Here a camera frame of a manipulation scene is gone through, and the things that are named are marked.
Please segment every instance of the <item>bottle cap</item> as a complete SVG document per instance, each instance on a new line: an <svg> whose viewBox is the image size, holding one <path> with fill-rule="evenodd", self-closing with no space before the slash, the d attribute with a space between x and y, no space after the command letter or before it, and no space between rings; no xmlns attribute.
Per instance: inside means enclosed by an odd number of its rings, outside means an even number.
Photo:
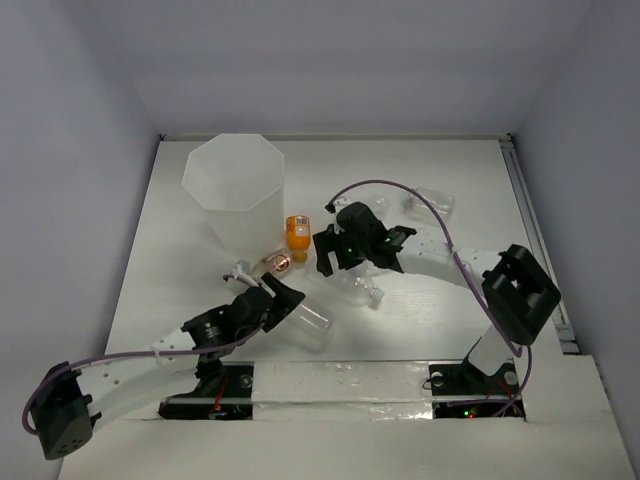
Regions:
<svg viewBox="0 0 640 480"><path fill-rule="evenodd" d="M384 290L380 290L379 288L374 288L371 291L371 306L377 307L378 304L382 301L382 297L384 297Z"/></svg>

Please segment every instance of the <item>gray wall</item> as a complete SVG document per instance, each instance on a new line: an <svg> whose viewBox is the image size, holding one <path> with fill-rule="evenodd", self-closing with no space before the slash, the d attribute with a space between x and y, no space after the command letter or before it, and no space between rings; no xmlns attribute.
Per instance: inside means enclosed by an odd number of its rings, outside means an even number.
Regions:
<svg viewBox="0 0 640 480"><path fill-rule="evenodd" d="M0 471L54 478L22 405L104 348L157 135L85 2L0 6Z"/></svg>
<svg viewBox="0 0 640 480"><path fill-rule="evenodd" d="M163 133L504 133L589 0L90 0Z"/></svg>
<svg viewBox="0 0 640 480"><path fill-rule="evenodd" d="M640 2L597 0L517 135L583 350L640 468Z"/></svg>

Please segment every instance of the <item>orange bottle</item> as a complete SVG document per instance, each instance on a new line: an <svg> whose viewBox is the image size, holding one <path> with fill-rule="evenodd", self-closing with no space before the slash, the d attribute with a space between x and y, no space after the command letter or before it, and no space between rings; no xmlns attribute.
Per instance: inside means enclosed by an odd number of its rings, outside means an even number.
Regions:
<svg viewBox="0 0 640 480"><path fill-rule="evenodd" d="M307 261L307 248L311 245L311 222L309 217L294 215L287 218L287 245L291 258L296 263Z"/></svg>

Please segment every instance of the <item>transparent plastic object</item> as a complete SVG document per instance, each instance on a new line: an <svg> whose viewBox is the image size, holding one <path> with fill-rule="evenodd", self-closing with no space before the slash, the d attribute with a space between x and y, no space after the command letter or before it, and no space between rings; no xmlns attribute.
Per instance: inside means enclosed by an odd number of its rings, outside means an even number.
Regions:
<svg viewBox="0 0 640 480"><path fill-rule="evenodd" d="M284 238L284 156L261 135L222 134L189 154L182 186L224 248L256 262Z"/></svg>
<svg viewBox="0 0 640 480"><path fill-rule="evenodd" d="M380 277L388 273L392 273L392 270L386 268L378 268L370 261L364 261L360 265L353 267L351 272L354 272L359 277Z"/></svg>
<svg viewBox="0 0 640 480"><path fill-rule="evenodd" d="M286 332L290 342L305 350L319 353L325 349L329 341L333 320L319 303L307 297L286 316L283 324L280 327L293 327Z"/></svg>
<svg viewBox="0 0 640 480"><path fill-rule="evenodd" d="M442 217L444 223L448 223L453 213L453 209L456 206L456 199L452 195L448 195L436 190L429 190L428 188L417 187L415 190L425 197L427 201L435 208L436 212ZM430 225L439 226L438 220L433 215L433 212L429 210L422 200L415 195L407 193L403 201L404 213L413 218Z"/></svg>
<svg viewBox="0 0 640 480"><path fill-rule="evenodd" d="M347 197L345 195L340 195L336 198L333 205L336 207L336 211L339 211L346 207L347 205L351 205L353 202L362 202L367 207L371 209L373 214L378 217L379 220L383 219L387 213L389 212L389 208L391 207L391 202L387 197L382 195L369 195L363 197L362 199L358 197Z"/></svg>
<svg viewBox="0 0 640 480"><path fill-rule="evenodd" d="M384 297L384 291L376 287L366 269L339 270L335 259L331 260L333 275L324 277L315 268L315 262L306 267L306 276L314 282L324 282L335 287L336 294L342 301L351 305L367 305L377 308Z"/></svg>

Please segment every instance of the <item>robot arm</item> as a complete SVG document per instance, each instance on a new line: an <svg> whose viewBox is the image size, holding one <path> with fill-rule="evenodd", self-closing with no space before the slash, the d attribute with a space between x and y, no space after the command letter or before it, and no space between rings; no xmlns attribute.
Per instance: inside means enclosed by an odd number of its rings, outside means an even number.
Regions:
<svg viewBox="0 0 640 480"><path fill-rule="evenodd" d="M465 362L485 376L493 375L518 346L531 345L560 302L560 292L533 255L522 246L505 252L472 248L451 251L428 233L396 226L387 229L362 203L336 215L336 224L313 236L317 269L333 273L329 253L338 268L350 269L365 260L379 268L439 278L470 288L493 325L472 347Z"/></svg>
<svg viewBox="0 0 640 480"><path fill-rule="evenodd" d="M274 296L251 287L144 350L65 362L49 370L23 414L23 422L31 414L45 458L72 453L112 420L185 387L215 393L224 372L220 358L258 331L269 332L305 298L270 274L262 280Z"/></svg>

